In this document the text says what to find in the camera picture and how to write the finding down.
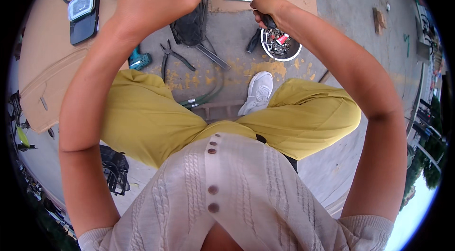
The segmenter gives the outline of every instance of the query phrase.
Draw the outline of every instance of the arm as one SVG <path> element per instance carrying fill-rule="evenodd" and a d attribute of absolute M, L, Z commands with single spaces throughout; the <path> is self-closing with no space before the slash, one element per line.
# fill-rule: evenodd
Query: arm
<path fill-rule="evenodd" d="M 120 216 L 102 172 L 99 141 L 112 81 L 149 34 L 191 12 L 200 0 L 117 0 L 66 91 L 59 158 L 66 207 L 77 236 L 112 227 Z"/>
<path fill-rule="evenodd" d="M 278 28 L 312 52 L 368 118 L 365 143 L 342 217 L 378 215 L 395 221 L 406 178 L 406 133 L 401 99 L 379 62 L 322 19 L 286 0 L 254 0 Z M 265 27 L 260 16 L 255 19 Z"/>

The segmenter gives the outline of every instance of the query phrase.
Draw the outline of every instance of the sky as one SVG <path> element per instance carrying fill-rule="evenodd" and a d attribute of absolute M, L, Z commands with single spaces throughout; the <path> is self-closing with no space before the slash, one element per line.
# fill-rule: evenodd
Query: sky
<path fill-rule="evenodd" d="M 414 185 L 415 195 L 399 212 L 385 251 L 399 251 L 405 246 L 418 228 L 433 200 L 436 189 L 429 190 L 426 187 L 423 175 L 415 181 Z"/>

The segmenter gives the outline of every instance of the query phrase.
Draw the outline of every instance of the yellow pants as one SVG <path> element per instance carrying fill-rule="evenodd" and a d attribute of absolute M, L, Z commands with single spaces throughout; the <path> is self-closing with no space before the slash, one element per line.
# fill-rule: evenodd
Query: yellow pants
<path fill-rule="evenodd" d="M 107 98 L 101 139 L 118 152 L 159 167 L 172 153 L 216 132 L 240 134 L 300 160 L 331 146 L 360 122 L 360 108 L 343 89 L 290 78 L 266 109 L 210 125 L 179 105 L 157 75 L 118 72 Z"/>

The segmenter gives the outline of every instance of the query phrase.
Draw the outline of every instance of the shoe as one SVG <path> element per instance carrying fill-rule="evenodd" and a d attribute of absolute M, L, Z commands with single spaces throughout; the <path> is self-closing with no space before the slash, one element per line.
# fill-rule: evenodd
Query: shoe
<path fill-rule="evenodd" d="M 270 72 L 258 72 L 255 74 L 248 86 L 247 101 L 240 108 L 237 116 L 247 115 L 267 108 L 272 89 L 273 77 Z"/>

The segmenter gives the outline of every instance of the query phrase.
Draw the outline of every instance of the bowl of screws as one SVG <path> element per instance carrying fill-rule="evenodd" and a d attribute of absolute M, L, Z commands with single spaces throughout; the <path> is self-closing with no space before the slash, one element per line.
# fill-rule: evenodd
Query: bowl of screws
<path fill-rule="evenodd" d="M 267 55 L 276 61 L 291 61 L 302 49 L 302 44 L 278 29 L 262 29 L 261 44 Z"/>

